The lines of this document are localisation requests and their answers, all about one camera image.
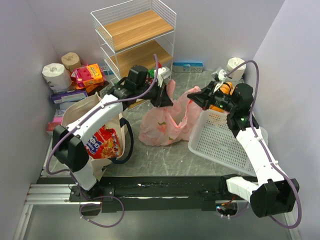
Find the pink plastic grocery bag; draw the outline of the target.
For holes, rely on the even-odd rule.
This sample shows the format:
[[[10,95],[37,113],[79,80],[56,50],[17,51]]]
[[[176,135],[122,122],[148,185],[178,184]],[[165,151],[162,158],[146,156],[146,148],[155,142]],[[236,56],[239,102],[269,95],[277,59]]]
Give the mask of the pink plastic grocery bag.
[[[150,109],[142,117],[138,139],[148,146],[167,146],[188,141],[203,110],[187,95],[200,90],[199,86],[195,86],[177,100],[173,99],[173,106]]]

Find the red yellow snack bag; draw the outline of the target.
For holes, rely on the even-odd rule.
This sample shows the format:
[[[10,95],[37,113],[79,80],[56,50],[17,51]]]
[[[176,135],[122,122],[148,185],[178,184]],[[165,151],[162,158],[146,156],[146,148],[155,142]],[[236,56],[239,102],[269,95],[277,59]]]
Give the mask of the red yellow snack bag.
[[[117,158],[122,154],[122,148],[113,128],[102,126],[85,145],[87,153],[93,159]]]

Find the beige canvas tote bag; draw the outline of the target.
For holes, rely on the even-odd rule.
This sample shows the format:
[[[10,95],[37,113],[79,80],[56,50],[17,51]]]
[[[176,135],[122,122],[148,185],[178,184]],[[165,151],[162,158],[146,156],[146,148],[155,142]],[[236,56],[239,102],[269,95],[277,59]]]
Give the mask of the beige canvas tote bag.
[[[101,101],[106,103],[115,99],[112,95],[105,95],[101,98],[97,93],[88,96],[65,111],[61,124],[63,127],[73,129],[75,122],[81,121],[95,107],[101,105]],[[129,128],[125,124],[121,125],[121,120],[124,119],[123,113],[118,111],[118,107],[114,107],[113,104],[101,111],[104,112],[107,108],[111,109],[111,111],[105,115],[97,112],[79,129],[79,135],[83,131],[96,130],[91,135],[85,132],[83,142],[89,155],[88,166],[90,166],[91,172],[98,181],[105,173],[105,168],[112,163],[111,158],[119,161],[125,160],[125,147],[129,144],[125,140],[125,135]]]

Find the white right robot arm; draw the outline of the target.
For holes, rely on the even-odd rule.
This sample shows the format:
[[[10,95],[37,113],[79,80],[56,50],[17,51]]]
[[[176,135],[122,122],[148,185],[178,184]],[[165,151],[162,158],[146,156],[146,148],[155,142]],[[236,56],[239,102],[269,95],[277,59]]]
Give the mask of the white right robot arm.
[[[226,94],[215,90],[215,86],[210,82],[187,97],[203,110],[215,106],[227,112],[227,126],[243,147],[257,178],[254,184],[241,176],[223,177],[222,191],[248,201],[259,218],[291,212],[298,202],[300,186],[296,179],[290,179],[281,170],[266,146],[260,126],[252,115],[253,88],[239,83],[232,94]]]

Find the green white Chubo bag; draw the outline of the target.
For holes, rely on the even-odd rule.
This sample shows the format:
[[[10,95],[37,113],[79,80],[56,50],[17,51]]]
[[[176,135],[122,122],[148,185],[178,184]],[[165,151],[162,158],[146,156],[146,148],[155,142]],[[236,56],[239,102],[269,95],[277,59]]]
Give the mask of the green white Chubo bag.
[[[155,77],[155,72],[156,72],[156,69],[155,68],[152,68],[148,71],[148,79],[150,81],[152,81]]]

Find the white toilet paper roll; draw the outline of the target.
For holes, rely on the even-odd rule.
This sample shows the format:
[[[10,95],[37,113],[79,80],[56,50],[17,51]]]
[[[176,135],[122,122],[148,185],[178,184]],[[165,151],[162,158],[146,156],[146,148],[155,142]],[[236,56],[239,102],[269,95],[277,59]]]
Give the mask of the white toilet paper roll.
[[[239,57],[230,58],[225,68],[226,73],[231,72],[233,69],[238,67],[243,62],[244,60]],[[236,71],[228,75],[228,78],[230,79],[231,82],[239,82],[242,76],[244,75],[245,70],[246,70],[246,65],[244,64],[241,67],[239,67]]]
[[[63,64],[51,63],[44,66],[42,75],[49,87],[54,91],[64,90],[72,85],[69,72]]]

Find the blue white tissue box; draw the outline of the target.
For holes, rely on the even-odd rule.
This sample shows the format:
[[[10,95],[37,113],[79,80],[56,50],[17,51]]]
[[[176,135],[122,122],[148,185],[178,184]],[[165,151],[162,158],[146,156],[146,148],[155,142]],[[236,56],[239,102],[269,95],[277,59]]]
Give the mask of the blue white tissue box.
[[[204,64],[202,62],[181,62],[175,61],[172,64],[172,71],[175,73],[202,73]]]

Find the white plastic basket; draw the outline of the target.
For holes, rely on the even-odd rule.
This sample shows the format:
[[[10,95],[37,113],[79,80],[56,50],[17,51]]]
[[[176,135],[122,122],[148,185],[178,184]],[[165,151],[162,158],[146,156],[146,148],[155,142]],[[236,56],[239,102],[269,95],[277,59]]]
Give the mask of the white plastic basket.
[[[242,174],[255,176],[250,160],[227,125],[227,114],[202,111],[193,126],[188,149],[195,155]]]

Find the white RIO box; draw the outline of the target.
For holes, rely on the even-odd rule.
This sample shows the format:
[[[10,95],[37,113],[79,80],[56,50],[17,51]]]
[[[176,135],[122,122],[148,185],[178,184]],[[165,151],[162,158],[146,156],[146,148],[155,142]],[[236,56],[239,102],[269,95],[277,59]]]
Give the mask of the white RIO box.
[[[104,82],[104,84],[102,86],[99,86],[96,90],[98,96],[102,99],[107,93],[108,91],[112,88],[112,84],[110,84],[109,82]]]

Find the pink orange snack box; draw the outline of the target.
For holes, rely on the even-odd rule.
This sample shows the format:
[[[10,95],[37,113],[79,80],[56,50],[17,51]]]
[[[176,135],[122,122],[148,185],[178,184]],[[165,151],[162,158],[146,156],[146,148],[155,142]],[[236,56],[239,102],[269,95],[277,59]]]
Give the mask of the pink orange snack box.
[[[103,71],[97,63],[76,68],[71,76],[74,85],[79,89],[100,84],[105,81]]]

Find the purple box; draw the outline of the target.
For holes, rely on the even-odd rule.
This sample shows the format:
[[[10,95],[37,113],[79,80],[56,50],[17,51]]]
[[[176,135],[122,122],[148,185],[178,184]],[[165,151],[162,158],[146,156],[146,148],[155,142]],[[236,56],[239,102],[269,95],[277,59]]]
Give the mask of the purple box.
[[[85,90],[71,90],[66,92],[58,92],[50,95],[50,99],[54,104],[61,104],[67,102],[77,102],[88,97]]]

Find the brown toilet paper roll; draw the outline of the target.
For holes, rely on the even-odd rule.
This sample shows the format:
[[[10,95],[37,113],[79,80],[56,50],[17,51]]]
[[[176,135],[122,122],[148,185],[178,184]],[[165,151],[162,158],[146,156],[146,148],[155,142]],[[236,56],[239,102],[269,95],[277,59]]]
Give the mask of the brown toilet paper roll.
[[[73,72],[75,69],[82,66],[80,57],[75,52],[68,52],[63,55],[61,57],[61,62],[69,72]]]

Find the white toilet paper roll left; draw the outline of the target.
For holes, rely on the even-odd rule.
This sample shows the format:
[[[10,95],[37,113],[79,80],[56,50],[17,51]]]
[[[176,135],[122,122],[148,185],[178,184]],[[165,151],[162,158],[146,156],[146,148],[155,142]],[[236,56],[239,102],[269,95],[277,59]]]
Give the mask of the white toilet paper roll left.
[[[54,91],[64,90],[72,85],[69,72],[63,64],[51,63],[44,66],[42,75],[49,87]]]

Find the red pink box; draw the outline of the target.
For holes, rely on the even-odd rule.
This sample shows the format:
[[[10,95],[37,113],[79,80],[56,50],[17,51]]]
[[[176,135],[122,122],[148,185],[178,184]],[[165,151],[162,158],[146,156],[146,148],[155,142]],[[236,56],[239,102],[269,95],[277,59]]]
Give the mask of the red pink box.
[[[63,120],[62,116],[55,116],[53,120],[47,124],[46,132],[52,136],[54,128],[58,125],[61,125],[62,120]]]

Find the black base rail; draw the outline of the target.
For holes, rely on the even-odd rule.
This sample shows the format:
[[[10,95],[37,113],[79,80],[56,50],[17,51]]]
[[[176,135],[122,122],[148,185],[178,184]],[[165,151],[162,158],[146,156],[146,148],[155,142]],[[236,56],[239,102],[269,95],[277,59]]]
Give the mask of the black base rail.
[[[90,191],[75,185],[71,203],[102,204],[103,213],[116,211],[193,210],[215,211],[218,203],[241,202],[229,193],[220,176],[103,177]]]

